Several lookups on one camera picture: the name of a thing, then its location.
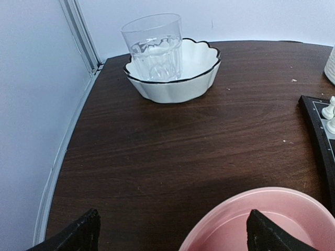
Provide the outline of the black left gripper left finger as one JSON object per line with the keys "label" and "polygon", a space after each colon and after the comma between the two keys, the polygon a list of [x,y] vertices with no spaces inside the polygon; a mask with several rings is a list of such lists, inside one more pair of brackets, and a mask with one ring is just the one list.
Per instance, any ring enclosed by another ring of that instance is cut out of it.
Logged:
{"label": "black left gripper left finger", "polygon": [[60,233],[30,250],[98,250],[100,229],[99,213],[91,208]]}

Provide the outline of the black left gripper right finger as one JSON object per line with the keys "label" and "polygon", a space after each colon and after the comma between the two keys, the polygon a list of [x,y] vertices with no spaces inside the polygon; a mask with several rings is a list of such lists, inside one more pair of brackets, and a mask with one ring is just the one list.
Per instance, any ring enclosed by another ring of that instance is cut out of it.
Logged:
{"label": "black left gripper right finger", "polygon": [[324,217],[306,212],[266,215],[252,209],[247,218],[247,250],[324,250]]}

